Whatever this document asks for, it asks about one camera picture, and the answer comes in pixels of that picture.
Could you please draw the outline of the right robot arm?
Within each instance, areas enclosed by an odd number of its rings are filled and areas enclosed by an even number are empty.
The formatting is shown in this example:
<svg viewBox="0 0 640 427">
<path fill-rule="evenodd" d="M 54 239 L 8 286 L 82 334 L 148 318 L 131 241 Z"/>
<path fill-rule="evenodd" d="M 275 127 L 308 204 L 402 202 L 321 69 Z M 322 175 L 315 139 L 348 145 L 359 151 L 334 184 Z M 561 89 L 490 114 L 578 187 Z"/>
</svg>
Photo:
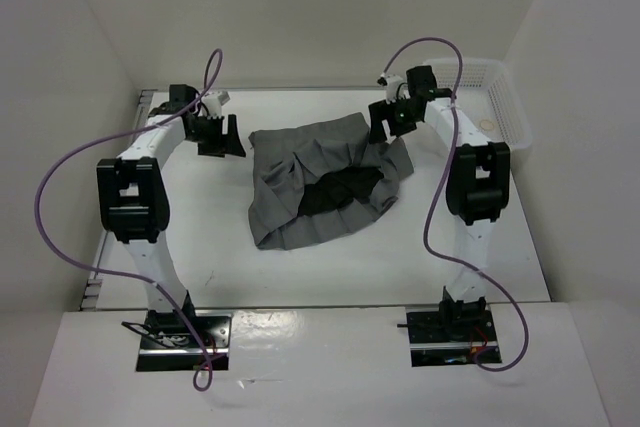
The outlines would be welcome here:
<svg viewBox="0 0 640 427">
<path fill-rule="evenodd" d="M 493 142 L 462 112 L 455 90 L 440 88 L 428 65 L 409 69 L 404 78 L 381 74 L 378 84 L 385 98 L 369 105 L 369 142 L 389 135 L 401 137 L 423 122 L 448 148 L 445 168 L 427 213 L 423 240 L 434 257 L 458 266 L 443 287 L 438 328 L 450 340 L 459 340 L 486 309 L 485 284 L 489 241 L 494 224 L 510 197 L 509 146 Z M 455 220 L 454 252 L 436 251 L 429 241 L 435 209 L 443 199 Z"/>
</svg>

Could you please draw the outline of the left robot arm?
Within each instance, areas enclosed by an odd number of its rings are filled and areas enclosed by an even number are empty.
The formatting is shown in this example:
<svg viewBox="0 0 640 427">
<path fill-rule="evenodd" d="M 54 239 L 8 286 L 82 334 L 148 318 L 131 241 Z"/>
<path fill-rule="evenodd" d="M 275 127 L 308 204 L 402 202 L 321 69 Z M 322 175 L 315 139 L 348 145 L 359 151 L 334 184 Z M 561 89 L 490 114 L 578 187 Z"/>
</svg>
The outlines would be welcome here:
<svg viewBox="0 0 640 427">
<path fill-rule="evenodd" d="M 186 84 L 172 85 L 168 100 L 151 109 L 133 143 L 96 168 L 101 222 L 144 278 L 147 324 L 180 347 L 196 340 L 199 322 L 169 253 L 170 205 L 162 168 L 185 141 L 194 143 L 201 156 L 246 155 L 237 117 L 222 114 L 229 99 L 224 90 L 201 93 Z"/>
</svg>

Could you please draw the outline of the grey pleated skirt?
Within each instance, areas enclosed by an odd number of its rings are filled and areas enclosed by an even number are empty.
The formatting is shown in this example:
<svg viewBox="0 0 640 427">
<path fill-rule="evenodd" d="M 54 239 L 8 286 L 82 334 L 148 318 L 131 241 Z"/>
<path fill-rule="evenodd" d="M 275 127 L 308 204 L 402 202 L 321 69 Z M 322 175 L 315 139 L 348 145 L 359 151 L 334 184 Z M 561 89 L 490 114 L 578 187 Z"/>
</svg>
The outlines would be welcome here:
<svg viewBox="0 0 640 427">
<path fill-rule="evenodd" d="M 414 172 L 402 139 L 372 144 L 360 113 L 251 134 L 254 198 L 248 219 L 260 250 L 294 250 L 353 234 L 397 201 Z"/>
</svg>

